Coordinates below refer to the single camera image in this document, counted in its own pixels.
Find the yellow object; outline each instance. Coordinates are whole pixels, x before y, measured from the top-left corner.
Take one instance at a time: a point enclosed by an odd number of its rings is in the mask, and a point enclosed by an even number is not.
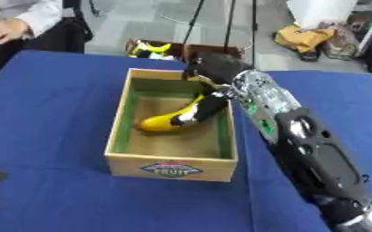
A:
[[[172,131],[178,129],[181,126],[171,125],[171,119],[175,116],[181,115],[183,113],[193,110],[198,102],[204,99],[204,95],[199,95],[191,104],[185,108],[178,110],[176,112],[171,112],[161,116],[150,117],[139,124],[139,128],[143,131]]]
[[[289,25],[277,32],[275,42],[305,53],[331,38],[334,33],[334,29],[302,30],[296,25]]]
[[[137,41],[137,46],[132,50],[132,52],[130,54],[130,57],[136,58],[136,54],[139,51],[150,51],[150,52],[153,52],[153,53],[165,53],[169,49],[171,49],[171,43],[167,43],[164,46],[160,46],[160,47],[154,47],[154,46],[150,45],[149,43],[144,43],[144,42],[138,40]]]
[[[171,49],[171,44],[170,43],[167,43],[164,46],[160,46],[160,47],[154,47],[154,46],[150,45],[149,43],[147,43],[147,45],[148,45],[148,51],[151,51],[151,52],[154,52],[154,53],[164,53],[164,52],[168,51],[169,49]]]

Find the cardboard box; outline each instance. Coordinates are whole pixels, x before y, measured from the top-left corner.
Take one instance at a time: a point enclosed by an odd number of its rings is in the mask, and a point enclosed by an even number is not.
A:
[[[177,111],[201,90],[181,71],[131,69],[105,151],[111,173],[158,179],[230,181],[238,155],[232,110],[177,131],[136,130],[147,117]]]
[[[128,40],[127,44],[125,45],[125,51],[127,54],[131,53],[133,49],[137,46],[138,39],[130,39]],[[157,41],[157,40],[144,40],[141,39],[142,42],[148,43],[152,46],[160,47],[164,46],[165,44],[171,44],[171,48],[166,52],[168,55],[173,55],[180,61],[183,61],[183,52],[184,52],[184,44],[182,43],[174,43],[174,42],[164,42],[164,41]]]
[[[137,46],[138,39],[130,39],[125,45],[125,51],[127,54],[130,54],[133,49]],[[144,40],[141,39],[144,43],[148,43],[152,46],[164,46],[165,44],[171,44],[171,49],[168,50],[168,55],[173,55],[180,61],[188,62],[191,59],[191,56],[196,52],[204,53],[224,53],[223,46],[208,45],[208,44],[183,44],[183,43],[174,43],[174,42],[165,42],[165,41],[156,41],[156,40]],[[234,57],[241,59],[242,51],[235,47],[231,46],[228,48],[227,53],[233,55]]]
[[[215,46],[215,45],[207,45],[207,44],[187,44],[184,47],[183,58],[185,62],[189,62],[194,53],[224,53],[224,47],[222,46]],[[242,51],[239,50],[237,47],[229,47],[227,49],[227,53],[241,59],[242,58]]]

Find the box label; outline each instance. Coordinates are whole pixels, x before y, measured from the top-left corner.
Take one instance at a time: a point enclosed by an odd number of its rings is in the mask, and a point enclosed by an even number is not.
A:
[[[179,161],[162,161],[152,165],[141,168],[142,170],[155,173],[165,178],[180,178],[191,174],[203,172],[190,165],[186,165]]]

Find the person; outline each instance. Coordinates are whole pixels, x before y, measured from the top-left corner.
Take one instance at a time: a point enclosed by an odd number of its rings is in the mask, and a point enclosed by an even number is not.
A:
[[[0,0],[0,69],[23,49],[63,51],[63,0]]]

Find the human hand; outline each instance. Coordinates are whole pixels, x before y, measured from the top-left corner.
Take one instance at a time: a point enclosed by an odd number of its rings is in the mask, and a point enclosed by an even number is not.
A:
[[[0,20],[0,45],[22,38],[28,30],[29,26],[23,20],[16,18]]]

